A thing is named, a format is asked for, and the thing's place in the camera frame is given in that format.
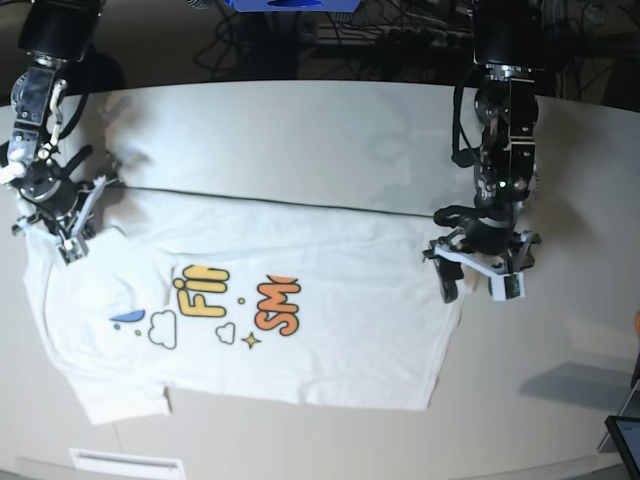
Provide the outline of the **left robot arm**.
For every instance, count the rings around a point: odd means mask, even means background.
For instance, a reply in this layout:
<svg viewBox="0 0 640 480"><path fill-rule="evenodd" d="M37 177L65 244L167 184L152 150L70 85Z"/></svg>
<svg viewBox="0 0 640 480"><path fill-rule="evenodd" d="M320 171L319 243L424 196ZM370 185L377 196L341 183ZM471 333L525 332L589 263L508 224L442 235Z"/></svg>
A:
<svg viewBox="0 0 640 480"><path fill-rule="evenodd" d="M495 301L523 297L524 272L535 264L530 249L540 241L516 227L538 180L534 75L543 69L542 9L535 1L474 1L469 16L473 57L467 73L484 74L474 97L483 130L479 146L472 146L461 123L466 84L460 82L453 95L451 160L472 169L475 194L470 206L434 212L434 222L450 232L423 253L434 263L445 303L457 299L464 268L487 278Z"/></svg>

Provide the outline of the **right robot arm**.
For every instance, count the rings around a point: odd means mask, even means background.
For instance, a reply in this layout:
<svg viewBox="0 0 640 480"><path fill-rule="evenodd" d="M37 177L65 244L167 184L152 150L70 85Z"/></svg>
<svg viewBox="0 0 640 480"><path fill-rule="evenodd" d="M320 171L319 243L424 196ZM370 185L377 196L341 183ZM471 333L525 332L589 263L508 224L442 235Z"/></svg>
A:
<svg viewBox="0 0 640 480"><path fill-rule="evenodd" d="M67 70L85 60L103 8L102 1L33 1L27 13L18 46L32 62L14 83L10 103L16 118L9 140L1 145L1 183L34 207L34 214L16 225L16 231L41 221L54 238L66 243L86 230L98 185L75 182L71 176L93 148L82 147L65 165L54 156L88 101L84 92L74 115L64 119Z"/></svg>

